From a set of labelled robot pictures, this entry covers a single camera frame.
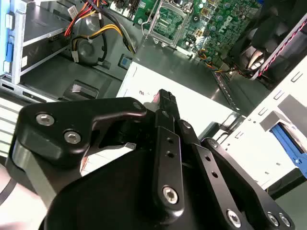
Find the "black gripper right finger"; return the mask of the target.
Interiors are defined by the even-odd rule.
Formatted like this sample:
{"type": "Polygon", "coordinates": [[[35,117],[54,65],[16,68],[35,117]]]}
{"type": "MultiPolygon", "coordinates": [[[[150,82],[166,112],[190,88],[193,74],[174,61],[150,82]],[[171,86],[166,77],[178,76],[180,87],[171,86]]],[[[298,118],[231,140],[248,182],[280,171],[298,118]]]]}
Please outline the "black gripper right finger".
{"type": "Polygon", "coordinates": [[[180,119],[169,94],[184,164],[184,188],[194,215],[206,230],[294,230],[288,214],[212,138],[199,141],[193,127],[180,119]]]}

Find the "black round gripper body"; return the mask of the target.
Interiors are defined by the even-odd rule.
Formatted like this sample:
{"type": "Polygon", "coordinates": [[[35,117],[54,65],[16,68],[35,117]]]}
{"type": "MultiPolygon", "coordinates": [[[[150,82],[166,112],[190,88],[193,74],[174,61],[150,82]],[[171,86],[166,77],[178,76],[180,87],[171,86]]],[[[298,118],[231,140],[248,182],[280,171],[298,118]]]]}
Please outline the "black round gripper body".
{"type": "Polygon", "coordinates": [[[224,230],[203,174],[172,150],[135,150],[65,187],[46,230],[224,230]]]}

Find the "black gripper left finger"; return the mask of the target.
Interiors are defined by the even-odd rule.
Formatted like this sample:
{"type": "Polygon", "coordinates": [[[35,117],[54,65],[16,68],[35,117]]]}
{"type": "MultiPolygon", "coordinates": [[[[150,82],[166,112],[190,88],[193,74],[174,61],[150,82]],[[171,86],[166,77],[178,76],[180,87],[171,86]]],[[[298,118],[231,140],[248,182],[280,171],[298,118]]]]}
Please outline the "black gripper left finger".
{"type": "Polygon", "coordinates": [[[156,111],[131,97],[27,105],[17,119],[8,173],[28,181],[49,210],[65,187],[129,152],[172,150],[181,158],[169,94],[159,90],[156,111]]]}

